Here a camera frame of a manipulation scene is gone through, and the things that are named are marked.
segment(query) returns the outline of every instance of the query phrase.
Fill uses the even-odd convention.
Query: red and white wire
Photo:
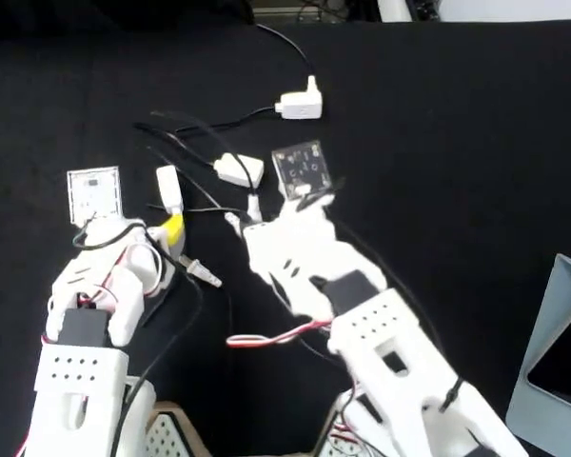
[[[28,434],[26,433],[26,437],[23,440],[23,443],[19,445],[19,448],[15,452],[14,457],[22,457],[23,454],[26,452],[26,447],[28,446]]]
[[[289,343],[301,333],[329,325],[330,321],[311,321],[272,338],[264,335],[232,335],[226,338],[226,345],[229,348],[264,348],[266,346],[282,345]]]

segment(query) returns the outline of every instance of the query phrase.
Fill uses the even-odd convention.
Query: black backdrop
[[[325,117],[259,120],[229,139],[265,159],[322,141],[346,178],[334,214],[415,290],[454,368],[503,417],[554,256],[571,256],[571,23],[284,31],[317,66]],[[158,222],[145,206],[158,164],[133,121],[178,108],[229,120],[304,82],[297,56],[252,27],[0,43],[0,455],[25,433],[49,287],[75,254],[65,172],[119,165],[126,214]],[[225,205],[244,204],[189,168]],[[267,211],[275,186],[270,169]],[[204,204],[190,189],[187,201]],[[293,325],[219,216],[191,216],[188,242],[225,280],[236,331]],[[182,286],[136,334],[133,373],[186,321],[191,296]],[[208,291],[150,377],[159,398],[180,403],[216,454],[309,450],[346,376],[298,345],[232,354],[227,327],[224,297]]]

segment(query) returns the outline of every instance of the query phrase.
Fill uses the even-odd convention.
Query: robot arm
[[[527,455],[381,270],[336,239],[325,216],[333,194],[319,143],[277,150],[273,161],[285,203],[274,221],[243,229],[250,267],[282,288],[294,314],[332,321],[328,347],[378,413],[352,405],[347,425],[388,457],[463,457],[480,445],[502,457]]]
[[[119,348],[131,340],[145,299],[173,276],[173,266],[155,246],[177,257],[184,245],[182,196],[175,172],[170,175],[176,183],[168,186],[169,196],[173,200],[177,191],[180,206],[167,222],[146,228],[118,216],[91,220],[79,255],[54,282],[46,327],[50,344],[43,345],[38,365],[26,457],[110,456],[127,386],[138,382],[127,375],[128,356]],[[118,457],[144,455],[155,399],[145,381],[123,423]]]

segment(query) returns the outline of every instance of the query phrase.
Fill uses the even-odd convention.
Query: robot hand
[[[331,321],[328,348],[345,360],[357,387],[341,402],[340,427],[388,457],[463,457],[477,447],[526,456],[381,270],[336,239],[325,215],[334,196],[319,143],[274,151],[273,162],[285,203],[274,221],[243,228],[250,268],[281,288],[294,314]],[[327,441],[323,457],[322,449],[329,455]]]

